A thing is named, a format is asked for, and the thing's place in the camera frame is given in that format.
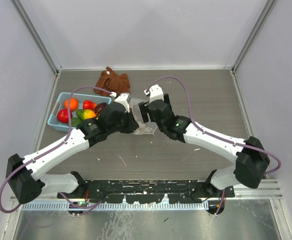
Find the clear zip top bag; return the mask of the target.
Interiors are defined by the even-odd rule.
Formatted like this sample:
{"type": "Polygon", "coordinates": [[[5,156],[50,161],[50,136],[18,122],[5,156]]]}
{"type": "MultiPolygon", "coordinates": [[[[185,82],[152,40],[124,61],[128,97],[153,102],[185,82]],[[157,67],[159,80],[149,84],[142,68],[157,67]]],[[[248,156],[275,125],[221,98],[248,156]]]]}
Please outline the clear zip top bag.
{"type": "Polygon", "coordinates": [[[158,126],[154,122],[146,122],[144,123],[142,118],[142,113],[139,108],[139,103],[144,102],[143,99],[132,97],[129,103],[131,108],[131,112],[135,121],[138,124],[138,128],[133,132],[134,135],[154,135],[158,126]]]}

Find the orange tangerine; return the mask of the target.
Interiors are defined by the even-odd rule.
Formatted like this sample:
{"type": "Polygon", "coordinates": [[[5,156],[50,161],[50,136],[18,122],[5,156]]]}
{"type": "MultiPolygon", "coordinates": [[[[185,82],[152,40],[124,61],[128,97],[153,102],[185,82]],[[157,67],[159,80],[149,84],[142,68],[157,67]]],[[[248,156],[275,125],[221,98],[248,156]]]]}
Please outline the orange tangerine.
{"type": "Polygon", "coordinates": [[[63,103],[64,107],[66,109],[70,109],[71,112],[74,112],[78,109],[79,107],[79,102],[77,99],[75,98],[71,98],[70,99],[70,103],[69,103],[69,99],[66,99],[63,103]]]}

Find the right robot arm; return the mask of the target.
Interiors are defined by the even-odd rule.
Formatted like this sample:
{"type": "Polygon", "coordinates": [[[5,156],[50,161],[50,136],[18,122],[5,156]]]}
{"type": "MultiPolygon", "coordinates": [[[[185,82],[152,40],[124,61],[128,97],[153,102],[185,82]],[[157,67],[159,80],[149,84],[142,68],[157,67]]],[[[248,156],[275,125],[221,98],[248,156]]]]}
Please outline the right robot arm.
{"type": "Polygon", "coordinates": [[[251,136],[245,140],[207,129],[189,117],[174,114],[171,105],[161,99],[139,103],[138,107],[143,122],[156,123],[169,139],[205,148],[232,163],[210,173],[205,181],[209,196],[217,197],[224,189],[240,184],[258,188],[270,160],[257,138],[251,136]]]}

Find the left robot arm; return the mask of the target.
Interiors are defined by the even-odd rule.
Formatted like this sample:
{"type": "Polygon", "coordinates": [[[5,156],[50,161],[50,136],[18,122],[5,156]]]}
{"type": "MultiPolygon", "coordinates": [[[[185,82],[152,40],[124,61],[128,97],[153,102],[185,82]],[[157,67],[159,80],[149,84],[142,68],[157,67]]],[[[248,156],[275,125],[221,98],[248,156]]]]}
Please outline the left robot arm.
{"type": "Polygon", "coordinates": [[[86,185],[78,173],[48,175],[47,172],[72,155],[105,141],[113,133],[131,134],[138,127],[130,110],[112,102],[99,116],[80,122],[65,138],[24,157],[17,153],[10,156],[6,168],[8,184],[20,204],[48,193],[70,193],[74,198],[81,198],[86,193],[86,185]]]}

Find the dark red apple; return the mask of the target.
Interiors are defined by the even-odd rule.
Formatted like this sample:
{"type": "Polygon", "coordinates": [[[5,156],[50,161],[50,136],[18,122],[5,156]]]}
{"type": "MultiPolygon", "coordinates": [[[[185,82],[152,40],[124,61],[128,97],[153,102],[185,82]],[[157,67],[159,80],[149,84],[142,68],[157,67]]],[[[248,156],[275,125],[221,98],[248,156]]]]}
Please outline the dark red apple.
{"type": "Polygon", "coordinates": [[[94,112],[96,115],[99,115],[103,110],[104,108],[107,106],[108,104],[105,103],[105,102],[102,102],[102,103],[99,103],[95,106],[94,108],[94,112]]]}

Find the red bell pepper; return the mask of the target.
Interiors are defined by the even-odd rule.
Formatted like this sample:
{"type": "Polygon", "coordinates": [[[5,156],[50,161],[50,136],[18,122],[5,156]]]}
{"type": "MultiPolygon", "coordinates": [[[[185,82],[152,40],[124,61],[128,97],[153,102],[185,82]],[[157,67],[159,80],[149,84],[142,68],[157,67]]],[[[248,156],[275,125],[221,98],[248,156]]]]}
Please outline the red bell pepper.
{"type": "Polygon", "coordinates": [[[97,106],[97,104],[92,102],[92,101],[90,101],[90,100],[84,100],[83,104],[82,104],[82,108],[84,110],[92,110],[92,111],[94,111],[96,106],[97,106]]]}

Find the green yellow mango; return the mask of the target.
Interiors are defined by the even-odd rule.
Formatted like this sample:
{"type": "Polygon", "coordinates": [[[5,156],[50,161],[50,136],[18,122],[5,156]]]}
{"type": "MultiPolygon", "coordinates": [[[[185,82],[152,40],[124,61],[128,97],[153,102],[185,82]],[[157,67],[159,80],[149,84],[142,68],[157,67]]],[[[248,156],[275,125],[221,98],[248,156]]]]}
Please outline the green yellow mango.
{"type": "Polygon", "coordinates": [[[91,109],[77,109],[76,110],[76,115],[79,119],[86,120],[86,119],[91,119],[95,118],[97,115],[95,112],[91,109]]]}

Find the brown cloth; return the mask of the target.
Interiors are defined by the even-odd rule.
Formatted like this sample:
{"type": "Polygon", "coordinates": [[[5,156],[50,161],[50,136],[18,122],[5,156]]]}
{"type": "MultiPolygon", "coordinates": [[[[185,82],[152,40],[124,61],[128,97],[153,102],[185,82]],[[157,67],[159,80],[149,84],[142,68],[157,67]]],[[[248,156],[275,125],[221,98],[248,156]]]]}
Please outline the brown cloth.
{"type": "Polygon", "coordinates": [[[109,66],[102,71],[95,87],[115,92],[117,95],[131,92],[128,75],[126,73],[117,74],[109,66]]]}

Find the light blue plastic basket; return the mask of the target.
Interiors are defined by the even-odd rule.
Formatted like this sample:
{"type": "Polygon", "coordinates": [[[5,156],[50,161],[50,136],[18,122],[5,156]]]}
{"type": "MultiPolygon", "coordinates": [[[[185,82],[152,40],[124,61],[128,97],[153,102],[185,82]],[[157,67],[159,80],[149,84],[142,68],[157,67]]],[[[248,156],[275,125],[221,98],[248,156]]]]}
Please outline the light blue plastic basket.
{"type": "MultiPolygon", "coordinates": [[[[62,92],[59,94],[51,111],[51,114],[47,120],[47,124],[57,131],[67,132],[69,130],[68,123],[63,123],[58,120],[58,113],[65,108],[64,102],[69,99],[70,94],[70,92],[62,92]]],[[[112,99],[107,96],[81,93],[74,93],[72,95],[72,98],[78,101],[78,109],[83,108],[84,101],[91,101],[97,105],[101,103],[110,104],[112,101],[112,99]]]]}

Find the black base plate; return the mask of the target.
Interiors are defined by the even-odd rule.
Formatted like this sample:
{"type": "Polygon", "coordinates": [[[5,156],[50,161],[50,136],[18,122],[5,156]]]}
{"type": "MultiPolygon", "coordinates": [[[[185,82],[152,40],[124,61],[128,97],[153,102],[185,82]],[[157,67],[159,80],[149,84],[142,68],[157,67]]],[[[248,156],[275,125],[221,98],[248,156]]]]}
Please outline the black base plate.
{"type": "Polygon", "coordinates": [[[164,197],[169,204],[195,204],[202,199],[235,196],[234,188],[209,192],[208,185],[200,180],[88,180],[81,194],[67,193],[68,199],[88,199],[109,204],[160,203],[164,197]]]}

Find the aluminium frame post left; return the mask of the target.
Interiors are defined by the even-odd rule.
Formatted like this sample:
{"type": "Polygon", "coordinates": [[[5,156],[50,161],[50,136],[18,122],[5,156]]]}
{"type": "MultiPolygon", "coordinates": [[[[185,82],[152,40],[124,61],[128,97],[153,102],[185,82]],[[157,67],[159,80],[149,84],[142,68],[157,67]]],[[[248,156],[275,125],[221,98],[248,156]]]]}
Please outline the aluminium frame post left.
{"type": "Polygon", "coordinates": [[[31,2],[29,0],[11,0],[10,2],[21,17],[51,70],[58,75],[62,71],[62,67],[31,2]]]}

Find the aluminium frame post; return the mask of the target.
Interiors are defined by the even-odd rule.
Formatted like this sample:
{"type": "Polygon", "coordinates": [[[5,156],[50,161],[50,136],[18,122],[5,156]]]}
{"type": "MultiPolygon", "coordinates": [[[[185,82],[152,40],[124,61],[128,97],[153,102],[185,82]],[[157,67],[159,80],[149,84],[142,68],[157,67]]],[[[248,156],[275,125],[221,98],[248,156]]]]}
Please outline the aluminium frame post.
{"type": "Polygon", "coordinates": [[[266,21],[268,15],[271,13],[273,7],[277,3],[277,0],[267,0],[264,7],[261,10],[261,13],[259,14],[255,24],[253,25],[252,30],[249,33],[249,36],[247,40],[245,41],[243,47],[241,48],[241,51],[231,68],[231,72],[235,74],[240,67],[242,61],[244,60],[248,50],[250,49],[251,45],[253,44],[255,38],[259,34],[260,30],[263,27],[264,22],[266,21]]]}
{"type": "Polygon", "coordinates": [[[29,0],[11,0],[10,2],[21,17],[51,70],[58,75],[62,71],[62,67],[31,2],[29,0]]]}

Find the aluminium frame post right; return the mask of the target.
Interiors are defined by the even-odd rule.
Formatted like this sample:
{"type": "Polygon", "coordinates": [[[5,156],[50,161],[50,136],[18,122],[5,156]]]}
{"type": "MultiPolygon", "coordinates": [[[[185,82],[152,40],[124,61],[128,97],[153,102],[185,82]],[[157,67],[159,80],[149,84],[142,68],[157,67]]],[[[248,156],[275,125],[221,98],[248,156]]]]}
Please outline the aluminium frame post right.
{"type": "Polygon", "coordinates": [[[252,30],[249,33],[249,36],[247,40],[245,41],[243,47],[241,48],[241,51],[231,68],[231,72],[235,74],[240,67],[242,61],[244,60],[248,50],[250,49],[251,45],[253,44],[255,38],[259,34],[260,30],[263,27],[264,22],[266,21],[268,15],[271,13],[273,7],[277,3],[277,0],[267,0],[264,7],[261,10],[261,13],[259,14],[255,24],[253,25],[252,30]]]}

